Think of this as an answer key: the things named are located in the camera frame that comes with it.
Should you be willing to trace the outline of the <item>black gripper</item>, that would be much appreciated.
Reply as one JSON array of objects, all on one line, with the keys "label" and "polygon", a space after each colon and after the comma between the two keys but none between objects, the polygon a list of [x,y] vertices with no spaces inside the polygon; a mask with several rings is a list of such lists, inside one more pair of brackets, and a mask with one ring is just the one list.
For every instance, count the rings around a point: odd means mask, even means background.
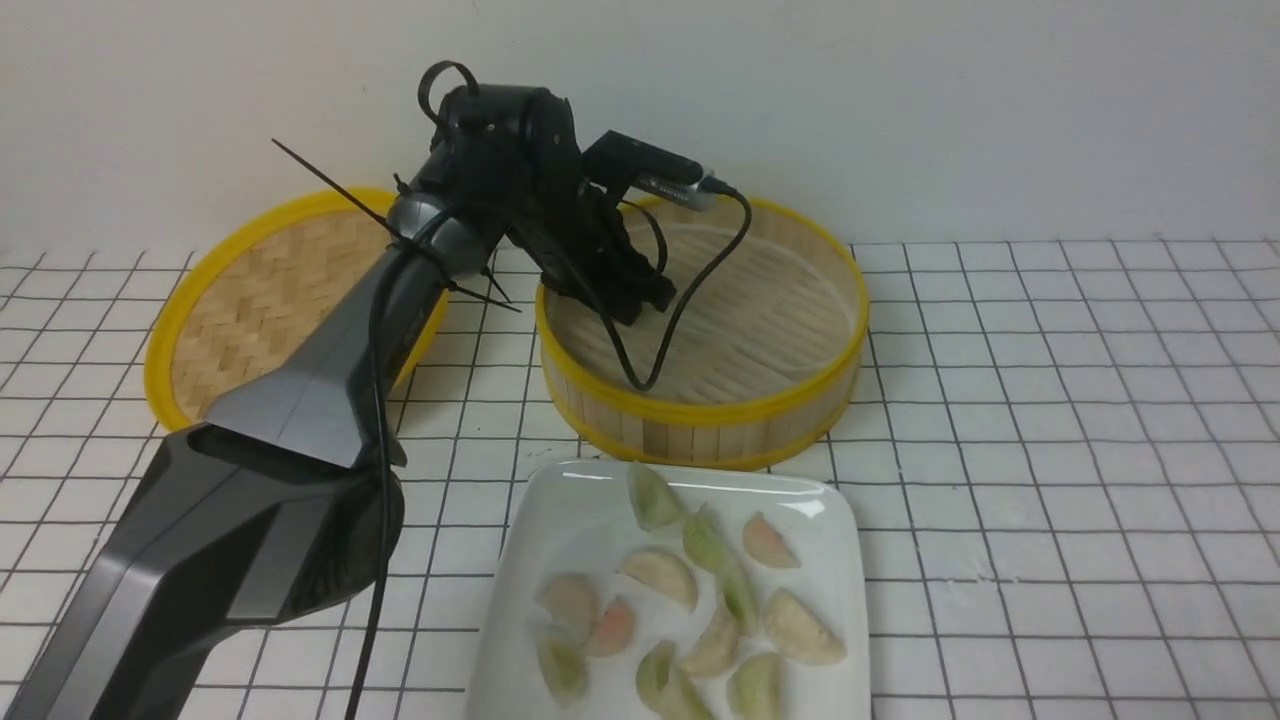
[{"label": "black gripper", "polygon": [[631,327],[644,306],[666,313],[675,283],[631,243],[616,202],[581,176],[539,178],[522,169],[512,243],[538,265],[553,292],[588,301],[603,322]]}]

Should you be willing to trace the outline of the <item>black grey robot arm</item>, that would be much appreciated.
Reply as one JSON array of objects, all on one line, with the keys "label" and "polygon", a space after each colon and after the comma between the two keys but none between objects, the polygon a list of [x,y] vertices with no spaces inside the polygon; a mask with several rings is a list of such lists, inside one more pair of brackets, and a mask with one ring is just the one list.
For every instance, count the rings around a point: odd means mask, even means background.
[{"label": "black grey robot arm", "polygon": [[431,101],[428,160],[399,181],[380,258],[276,369],[163,439],[10,719],[175,719],[216,644],[384,587],[404,462],[385,401],[438,304],[503,238],[553,290],[630,324],[675,288],[635,251],[628,190],[689,199],[707,170],[618,132],[588,149],[547,88],[463,83]]}]

